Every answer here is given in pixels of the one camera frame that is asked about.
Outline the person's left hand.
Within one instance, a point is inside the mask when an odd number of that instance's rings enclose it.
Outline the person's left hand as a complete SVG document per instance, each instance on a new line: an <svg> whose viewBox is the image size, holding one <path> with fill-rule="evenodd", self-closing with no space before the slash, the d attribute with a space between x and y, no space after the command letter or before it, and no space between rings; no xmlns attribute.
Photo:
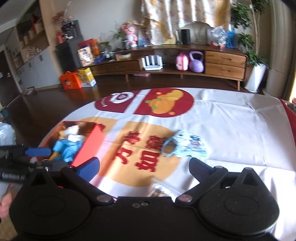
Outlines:
<svg viewBox="0 0 296 241"><path fill-rule="evenodd" d="M3 219L8 216L10 206L14 199L14 193L9 186L1 198L1 205L0 205L0 218Z"/></svg>

